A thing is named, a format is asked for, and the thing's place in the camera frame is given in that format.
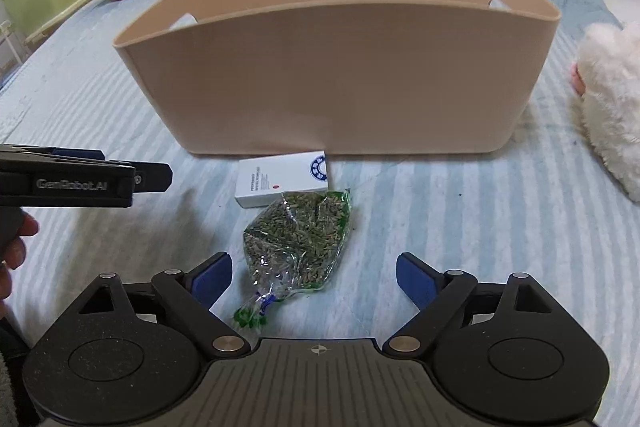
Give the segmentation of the person's left hand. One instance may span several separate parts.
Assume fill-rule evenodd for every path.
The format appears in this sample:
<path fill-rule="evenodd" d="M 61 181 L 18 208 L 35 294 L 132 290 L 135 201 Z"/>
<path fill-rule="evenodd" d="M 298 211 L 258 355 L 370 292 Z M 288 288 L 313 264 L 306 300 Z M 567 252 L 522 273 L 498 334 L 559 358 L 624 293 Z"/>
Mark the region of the person's left hand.
<path fill-rule="evenodd" d="M 12 241 L 1 251 L 1 272 L 0 272 L 0 298 L 1 315 L 6 314 L 6 304 L 4 303 L 12 293 L 11 272 L 18 269 L 25 261 L 26 246 L 24 237 L 32 237 L 39 231 L 38 222 L 29 213 L 23 213 L 21 228 Z"/>

